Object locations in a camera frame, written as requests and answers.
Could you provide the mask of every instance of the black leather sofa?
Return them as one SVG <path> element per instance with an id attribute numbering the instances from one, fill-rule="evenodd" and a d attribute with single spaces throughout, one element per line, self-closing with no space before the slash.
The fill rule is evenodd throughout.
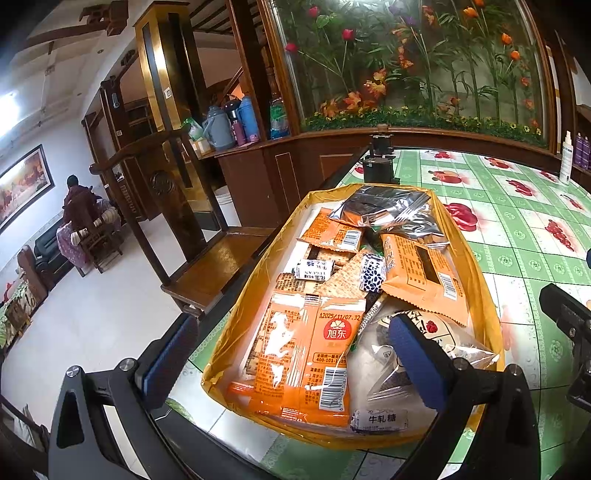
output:
<path id="1" fill-rule="evenodd" d="M 61 219 L 35 240 L 35 269 L 47 290 L 55 287 L 74 266 L 57 246 L 56 232 L 60 226 Z"/>

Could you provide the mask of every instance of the blue gripper pad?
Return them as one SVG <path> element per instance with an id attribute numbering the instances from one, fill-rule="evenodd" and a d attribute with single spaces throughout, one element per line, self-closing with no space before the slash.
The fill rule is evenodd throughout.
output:
<path id="1" fill-rule="evenodd" d="M 400 315 L 390 318 L 388 334 L 396 355 L 423 403 L 428 408 L 443 411 L 447 402 L 445 381 Z"/>

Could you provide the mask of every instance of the painting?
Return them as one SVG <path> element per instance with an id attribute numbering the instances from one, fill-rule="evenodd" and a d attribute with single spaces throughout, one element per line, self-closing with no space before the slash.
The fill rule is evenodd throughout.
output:
<path id="1" fill-rule="evenodd" d="M 41 145 L 0 174 L 0 232 L 54 186 Z"/>

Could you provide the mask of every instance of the spray bottle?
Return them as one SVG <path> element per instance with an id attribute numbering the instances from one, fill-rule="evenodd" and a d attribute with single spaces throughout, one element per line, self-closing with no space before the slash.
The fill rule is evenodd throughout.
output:
<path id="1" fill-rule="evenodd" d="M 573 168 L 573 143 L 570 139 L 570 132 L 566 131 L 566 137 L 562 142 L 562 163 L 560 164 L 560 183 L 570 183 L 570 172 Z"/>

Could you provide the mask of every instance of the purple bottle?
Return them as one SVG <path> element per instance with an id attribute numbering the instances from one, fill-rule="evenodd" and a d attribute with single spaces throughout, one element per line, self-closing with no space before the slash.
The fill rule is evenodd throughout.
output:
<path id="1" fill-rule="evenodd" d="M 589 168 L 589 154 L 591 153 L 591 144 L 587 137 L 583 140 L 583 158 L 581 159 L 581 168 Z"/>
<path id="2" fill-rule="evenodd" d="M 575 165 L 579 167 L 583 164 L 583 137 L 581 134 L 577 134 L 577 138 L 574 139 L 574 156 L 573 161 Z"/>

